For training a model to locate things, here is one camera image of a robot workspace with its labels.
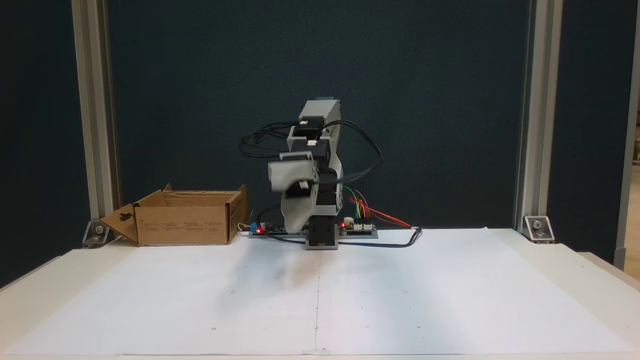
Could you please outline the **grey ridged fixed gripper jaw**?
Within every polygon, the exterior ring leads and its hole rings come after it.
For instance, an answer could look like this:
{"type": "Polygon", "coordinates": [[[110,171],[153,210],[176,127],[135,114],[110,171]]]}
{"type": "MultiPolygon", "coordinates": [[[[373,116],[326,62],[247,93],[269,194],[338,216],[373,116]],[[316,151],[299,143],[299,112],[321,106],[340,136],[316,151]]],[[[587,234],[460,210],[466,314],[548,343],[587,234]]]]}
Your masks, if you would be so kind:
{"type": "Polygon", "coordinates": [[[291,197],[284,193],[280,200],[280,211],[286,232],[300,233],[313,212],[313,199],[310,195],[291,197]]]}

